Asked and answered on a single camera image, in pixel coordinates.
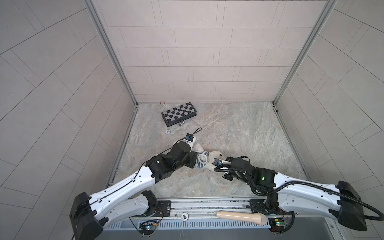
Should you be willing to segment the blue white striped sweater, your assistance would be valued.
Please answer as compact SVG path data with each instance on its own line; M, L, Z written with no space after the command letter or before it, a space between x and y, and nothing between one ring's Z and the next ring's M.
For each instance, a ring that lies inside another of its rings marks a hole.
M197 160L195 163L195 168L203 169L209 161L209 153L206 151L197 152Z

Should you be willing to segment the white teddy bear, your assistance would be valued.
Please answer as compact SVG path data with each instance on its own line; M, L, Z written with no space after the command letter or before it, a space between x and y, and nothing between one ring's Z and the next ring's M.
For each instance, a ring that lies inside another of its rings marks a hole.
M206 150L204 150L203 147L199 143L197 143L193 146L192 151L197 153L197 152L206 151ZM208 170L212 171L216 167L213 165L214 158L224 160L224 157L223 157L223 154L219 151L211 151L208 153L209 153L209 161L203 169L208 169Z

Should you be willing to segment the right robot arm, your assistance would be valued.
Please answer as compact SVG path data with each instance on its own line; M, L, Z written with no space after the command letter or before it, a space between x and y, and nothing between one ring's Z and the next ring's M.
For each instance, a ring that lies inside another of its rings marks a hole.
M214 165L217 172L224 172L224 179L242 181L253 194L266 197L265 208L270 214L305 212L335 219L352 230L368 229L361 197L347 182L333 185L302 181L274 170L256 168L245 156L215 159Z

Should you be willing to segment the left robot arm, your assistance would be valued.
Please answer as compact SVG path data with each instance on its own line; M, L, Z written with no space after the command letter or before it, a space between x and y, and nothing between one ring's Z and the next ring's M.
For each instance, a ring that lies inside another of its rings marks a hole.
M115 222L152 215L158 200L150 187L184 166L193 169L203 153L200 144L181 141L167 154L150 158L135 173L113 186L91 195L80 193L74 198L70 211L73 239L94 240Z

